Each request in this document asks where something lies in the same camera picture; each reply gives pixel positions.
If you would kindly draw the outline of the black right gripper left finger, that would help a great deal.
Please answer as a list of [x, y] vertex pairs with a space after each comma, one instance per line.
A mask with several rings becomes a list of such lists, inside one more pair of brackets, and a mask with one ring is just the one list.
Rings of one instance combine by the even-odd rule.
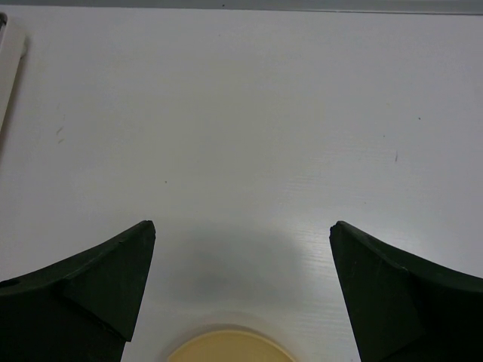
[[142, 221], [1, 282], [3, 361], [120, 361], [134, 335], [155, 246]]

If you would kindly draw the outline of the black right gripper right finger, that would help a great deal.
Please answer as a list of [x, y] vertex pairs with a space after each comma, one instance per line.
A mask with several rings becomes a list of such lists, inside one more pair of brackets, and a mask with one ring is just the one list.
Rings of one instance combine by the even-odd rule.
[[339, 221], [330, 245], [363, 361], [480, 361], [482, 279]]

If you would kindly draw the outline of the yellow plastic plate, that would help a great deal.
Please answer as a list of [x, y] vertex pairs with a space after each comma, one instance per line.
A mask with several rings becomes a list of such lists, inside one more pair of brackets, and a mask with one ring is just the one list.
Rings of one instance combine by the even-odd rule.
[[167, 361], [173, 362], [293, 362], [296, 359], [285, 348], [258, 333], [244, 330], [215, 330], [184, 342], [172, 351]]

